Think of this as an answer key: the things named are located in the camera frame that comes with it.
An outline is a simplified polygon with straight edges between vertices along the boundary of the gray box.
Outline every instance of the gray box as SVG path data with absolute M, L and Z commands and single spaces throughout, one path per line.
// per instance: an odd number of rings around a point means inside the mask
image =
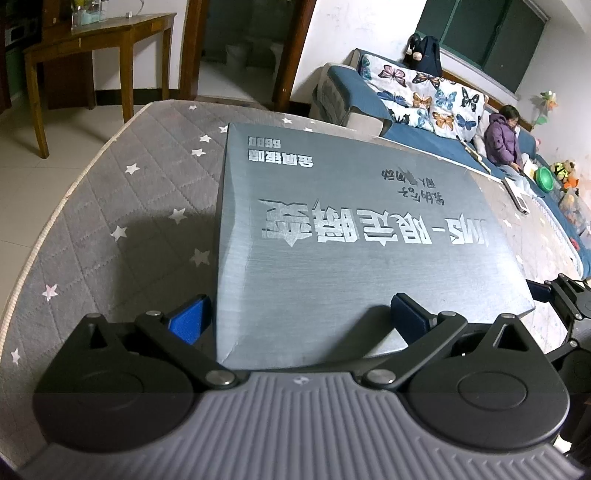
M 464 167 L 428 154 L 231 124 L 216 301 L 217 360 L 264 369 L 400 350 L 405 292 L 470 322 L 534 308 Z

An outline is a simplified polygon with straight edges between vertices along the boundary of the blue sofa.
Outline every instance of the blue sofa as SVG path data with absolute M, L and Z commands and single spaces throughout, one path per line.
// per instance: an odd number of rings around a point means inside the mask
M 449 158 L 475 170 L 485 172 L 485 169 L 464 150 L 460 142 L 438 137 L 423 129 L 393 122 L 386 106 L 359 74 L 361 57 L 364 53 L 370 52 L 355 50 L 350 65 L 327 64 L 324 67 L 319 84 L 313 92 L 311 117 L 379 135 L 388 140 Z M 404 67 L 399 62 L 386 57 L 378 57 Z M 519 134 L 519 147 L 538 165 L 548 167 L 546 161 L 535 151 L 534 137 L 525 129 L 522 129 Z M 483 161 L 495 177 L 502 179 L 506 176 L 488 159 L 484 158 Z M 585 248 L 575 227 L 558 207 L 558 202 L 563 195 L 562 192 L 560 189 L 555 189 L 550 193 L 545 193 L 531 180 L 530 185 L 551 210 L 567 236 L 579 244 L 579 257 L 583 263 L 583 278 L 588 278 L 591 275 L 591 251 Z

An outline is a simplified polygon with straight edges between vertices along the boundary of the wooden door frame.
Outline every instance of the wooden door frame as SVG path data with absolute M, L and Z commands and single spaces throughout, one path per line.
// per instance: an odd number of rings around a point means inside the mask
M 274 109 L 279 112 L 287 112 L 289 109 L 291 91 L 316 6 L 316 0 L 294 1 L 296 5 L 291 18 L 290 31 L 284 43 L 272 97 Z M 191 86 L 193 80 L 199 77 L 208 8 L 209 0 L 189 0 L 179 72 L 179 98 L 183 100 L 193 100 L 196 97 L 191 91 Z

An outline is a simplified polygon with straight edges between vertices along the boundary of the flowers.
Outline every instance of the flowers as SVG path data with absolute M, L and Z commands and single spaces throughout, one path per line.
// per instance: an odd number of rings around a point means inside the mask
M 556 92 L 548 90 L 547 92 L 540 93 L 542 103 L 540 104 L 540 114 L 534 122 L 536 125 L 544 125 L 548 121 L 548 113 L 551 112 L 554 107 L 558 106 L 556 102 Z

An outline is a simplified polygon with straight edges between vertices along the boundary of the wooden table leg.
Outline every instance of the wooden table leg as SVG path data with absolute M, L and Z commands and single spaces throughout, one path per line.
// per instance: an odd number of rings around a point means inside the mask
M 127 123 L 134 115 L 134 41 L 130 33 L 125 34 L 119 46 L 119 70 L 123 121 Z
M 172 35 L 172 28 L 162 32 L 162 100 L 168 100 L 170 97 L 168 84 L 170 82 L 170 44 Z
M 47 140 L 45 138 L 45 129 L 43 128 L 43 118 L 41 117 L 41 99 L 39 98 L 39 84 L 37 83 L 37 64 L 31 61 L 30 55 L 25 55 L 25 72 L 27 74 L 27 90 L 29 95 L 29 104 L 31 106 L 31 116 L 35 128 L 35 136 L 39 145 L 39 156 L 41 158 L 49 157 Z
M 96 106 L 95 75 L 92 67 L 92 52 L 84 55 L 84 77 L 86 82 L 86 100 L 88 101 L 88 110 Z

